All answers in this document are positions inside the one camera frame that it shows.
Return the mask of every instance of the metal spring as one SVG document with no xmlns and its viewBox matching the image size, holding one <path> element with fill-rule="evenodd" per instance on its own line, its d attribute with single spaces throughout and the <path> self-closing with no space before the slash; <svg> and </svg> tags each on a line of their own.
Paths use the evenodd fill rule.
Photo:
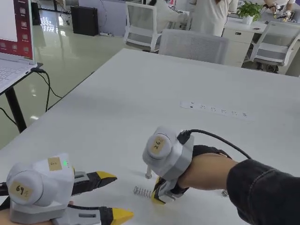
<svg viewBox="0 0 300 225">
<path fill-rule="evenodd" d="M 152 196 L 152 191 L 149 191 L 144 188 L 140 188 L 139 186 L 135 186 L 135 188 L 133 189 L 133 193 L 135 195 L 144 196 L 146 198 L 151 198 L 151 196 Z"/>
<path fill-rule="evenodd" d="M 227 190 L 223 190 L 223 191 L 222 191 L 222 195 L 223 195 L 224 197 L 228 197 L 228 196 L 229 196 Z"/>
</svg>

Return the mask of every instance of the potted plant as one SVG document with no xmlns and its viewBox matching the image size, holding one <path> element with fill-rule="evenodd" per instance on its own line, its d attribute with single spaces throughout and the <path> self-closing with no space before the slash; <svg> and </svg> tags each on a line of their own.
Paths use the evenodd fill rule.
<svg viewBox="0 0 300 225">
<path fill-rule="evenodd" d="M 250 25 L 261 17 L 262 8 L 263 6 L 257 3 L 244 1 L 244 5 L 238 7 L 236 14 L 243 18 L 244 24 Z"/>
</svg>

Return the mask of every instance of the black box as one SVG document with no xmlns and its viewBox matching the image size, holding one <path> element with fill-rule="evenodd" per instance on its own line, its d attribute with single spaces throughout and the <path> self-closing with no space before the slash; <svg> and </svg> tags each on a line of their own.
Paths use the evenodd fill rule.
<svg viewBox="0 0 300 225">
<path fill-rule="evenodd" d="M 32 25 L 41 25 L 41 17 L 38 11 L 38 4 L 36 2 L 31 3 Z"/>
<path fill-rule="evenodd" d="M 96 8 L 71 7 L 73 21 L 73 32 L 75 34 L 84 34 L 95 36 L 99 34 L 98 10 Z"/>
</svg>

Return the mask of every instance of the black sleeve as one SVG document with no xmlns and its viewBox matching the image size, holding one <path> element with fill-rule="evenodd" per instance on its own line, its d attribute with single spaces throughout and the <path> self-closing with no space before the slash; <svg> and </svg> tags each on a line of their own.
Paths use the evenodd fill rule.
<svg viewBox="0 0 300 225">
<path fill-rule="evenodd" d="M 300 178 L 248 159 L 230 170 L 227 191 L 250 224 L 300 224 Z"/>
</svg>

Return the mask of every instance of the black desk leg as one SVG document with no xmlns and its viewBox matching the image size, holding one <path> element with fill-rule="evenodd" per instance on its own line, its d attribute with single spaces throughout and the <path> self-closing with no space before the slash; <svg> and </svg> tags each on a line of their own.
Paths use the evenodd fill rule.
<svg viewBox="0 0 300 225">
<path fill-rule="evenodd" d="M 17 99 L 17 96 L 15 95 L 14 88 L 10 88 L 5 93 L 9 107 L 11 112 L 13 113 L 15 122 L 17 124 L 17 127 L 19 129 L 19 132 L 22 133 L 26 128 L 26 123 Z"/>
</svg>

